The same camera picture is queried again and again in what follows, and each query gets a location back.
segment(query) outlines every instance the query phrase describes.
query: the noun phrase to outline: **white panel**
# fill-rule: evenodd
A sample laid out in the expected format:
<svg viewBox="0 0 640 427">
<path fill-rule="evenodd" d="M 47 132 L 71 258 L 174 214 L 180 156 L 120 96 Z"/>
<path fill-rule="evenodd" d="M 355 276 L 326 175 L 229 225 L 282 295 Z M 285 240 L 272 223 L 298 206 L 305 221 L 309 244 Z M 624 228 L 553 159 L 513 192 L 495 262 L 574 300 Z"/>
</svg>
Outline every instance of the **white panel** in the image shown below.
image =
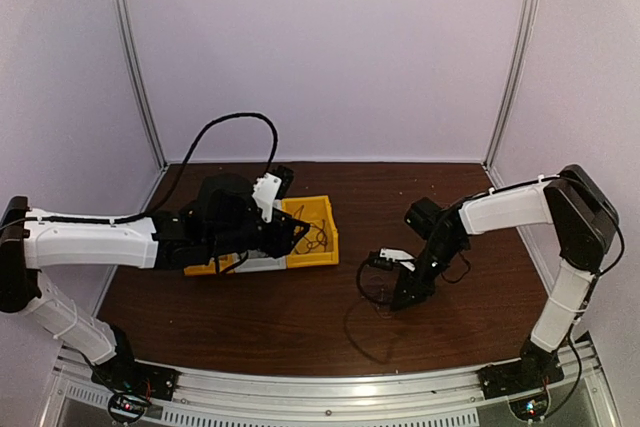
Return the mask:
<svg viewBox="0 0 640 427">
<path fill-rule="evenodd" d="M 62 212 L 135 211 L 156 175 L 112 0 L 0 0 L 0 210 L 14 195 Z M 91 311 L 105 268 L 49 269 Z M 0 315 L 0 417 L 34 425 L 59 344 Z"/>
<path fill-rule="evenodd" d="M 580 163 L 620 212 L 627 255 L 598 285 L 584 326 L 624 425 L 640 420 L 640 2 L 540 0 L 497 168 L 505 182 Z M 555 277 L 551 228 L 532 230 Z M 608 261 L 617 254 L 617 243 Z"/>
<path fill-rule="evenodd" d="M 280 159 L 480 160 L 522 0 L 129 0 L 169 159 L 226 112 L 262 111 Z M 262 160 L 253 120 L 197 160 Z"/>
</svg>

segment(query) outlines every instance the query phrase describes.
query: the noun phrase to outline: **white backdrop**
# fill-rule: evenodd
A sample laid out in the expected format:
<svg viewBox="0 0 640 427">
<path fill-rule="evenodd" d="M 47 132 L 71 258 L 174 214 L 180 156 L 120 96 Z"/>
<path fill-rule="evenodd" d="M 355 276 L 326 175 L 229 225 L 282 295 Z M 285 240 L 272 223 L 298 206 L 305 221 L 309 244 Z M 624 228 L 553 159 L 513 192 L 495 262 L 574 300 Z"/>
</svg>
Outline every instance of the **white backdrop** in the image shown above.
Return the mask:
<svg viewBox="0 0 640 427">
<path fill-rule="evenodd" d="M 14 195 L 53 211 L 137 211 L 156 169 L 112 0 L 0 0 L 0 215 Z M 106 269 L 49 269 L 89 311 Z M 0 424 L 35 425 L 59 343 L 0 314 Z"/>
<path fill-rule="evenodd" d="M 640 2 L 540 0 L 496 167 L 507 183 L 581 164 L 618 209 L 627 255 L 598 285 L 594 336 L 623 425 L 640 425 Z M 531 230 L 547 284 L 558 271 L 551 227 Z M 618 252 L 617 243 L 609 260 Z"/>
<path fill-rule="evenodd" d="M 257 110 L 280 159 L 479 161 L 522 0 L 128 0 L 164 151 Z M 268 130 L 237 121 L 195 159 L 257 160 Z"/>
</svg>

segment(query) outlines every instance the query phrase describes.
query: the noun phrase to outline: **yellow bin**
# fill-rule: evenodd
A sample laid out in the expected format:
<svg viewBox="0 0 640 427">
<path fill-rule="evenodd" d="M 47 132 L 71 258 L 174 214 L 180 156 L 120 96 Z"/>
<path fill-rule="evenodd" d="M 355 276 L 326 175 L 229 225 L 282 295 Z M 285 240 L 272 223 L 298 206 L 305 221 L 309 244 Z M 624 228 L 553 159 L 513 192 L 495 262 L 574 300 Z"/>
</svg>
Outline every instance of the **yellow bin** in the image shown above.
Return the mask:
<svg viewBox="0 0 640 427">
<path fill-rule="evenodd" d="M 311 224 L 311 230 L 287 256 L 287 268 L 337 265 L 338 229 L 329 196 L 294 197 L 282 200 L 282 210 Z"/>
</svg>

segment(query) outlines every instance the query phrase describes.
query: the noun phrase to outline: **brown wooden surface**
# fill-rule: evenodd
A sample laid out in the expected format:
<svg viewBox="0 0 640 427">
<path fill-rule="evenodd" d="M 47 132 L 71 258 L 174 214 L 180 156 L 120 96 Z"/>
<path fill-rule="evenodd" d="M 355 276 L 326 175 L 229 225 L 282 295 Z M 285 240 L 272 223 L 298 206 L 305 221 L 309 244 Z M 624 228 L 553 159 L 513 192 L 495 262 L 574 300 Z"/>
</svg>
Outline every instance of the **brown wooden surface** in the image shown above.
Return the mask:
<svg viewBox="0 0 640 427">
<path fill-rule="evenodd" d="M 403 223 L 430 196 L 446 205 L 489 187 L 478 165 L 295 163 L 289 196 L 328 194 L 341 263 L 288 271 L 186 278 L 181 272 L 120 268 L 100 318 L 123 328 L 138 358 L 251 374 L 361 375 L 417 372 L 518 355 L 546 299 L 515 230 L 472 239 L 472 272 L 437 282 L 425 303 L 381 315 L 356 290 L 370 250 L 417 255 L 422 241 Z M 255 178 L 260 165 L 193 165 L 167 205 L 195 198 L 208 175 Z M 175 168 L 157 195 L 165 192 Z M 454 261 L 448 275 L 464 270 Z"/>
</svg>

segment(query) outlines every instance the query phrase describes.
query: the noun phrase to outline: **vertical metal post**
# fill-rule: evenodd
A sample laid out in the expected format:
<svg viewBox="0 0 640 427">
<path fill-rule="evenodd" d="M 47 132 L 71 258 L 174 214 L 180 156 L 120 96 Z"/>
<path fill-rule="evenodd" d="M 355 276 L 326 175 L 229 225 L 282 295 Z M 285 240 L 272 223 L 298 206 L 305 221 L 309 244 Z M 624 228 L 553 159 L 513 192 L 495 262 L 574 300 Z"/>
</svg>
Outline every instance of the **vertical metal post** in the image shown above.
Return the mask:
<svg viewBox="0 0 640 427">
<path fill-rule="evenodd" d="M 505 127 L 511 114 L 511 108 L 516 98 L 518 90 L 518 84 L 522 74 L 522 67 L 524 64 L 524 56 L 529 45 L 529 39 L 531 37 L 531 31 L 536 17 L 536 11 L 538 9 L 538 0 L 523 0 L 522 12 L 520 14 L 520 26 L 518 27 L 518 36 L 516 38 L 516 45 L 513 51 L 513 58 L 511 59 L 511 68 L 509 69 L 509 76 L 507 77 L 507 83 L 505 85 L 504 94 L 502 96 L 502 103 L 500 105 L 500 111 L 498 113 L 498 119 L 493 130 L 491 137 L 491 143 L 489 144 L 489 150 L 485 157 L 484 166 L 486 169 L 490 169 L 495 162 L 500 142 L 504 136 Z"/>
<path fill-rule="evenodd" d="M 140 117 L 142 118 L 142 124 L 144 126 L 149 145 L 151 146 L 154 161 L 156 162 L 158 169 L 163 169 L 167 165 L 167 161 L 164 156 L 164 152 L 162 151 L 158 130 L 153 121 L 153 115 L 151 113 L 151 108 L 149 107 L 149 99 L 144 87 L 144 82 L 142 81 L 140 61 L 133 41 L 133 31 L 131 30 L 127 0 L 114 1 L 120 30 L 120 38 L 122 39 L 127 69 L 129 71 L 129 78 L 131 79 L 131 85 L 133 87 L 138 110 L 140 111 Z"/>
</svg>

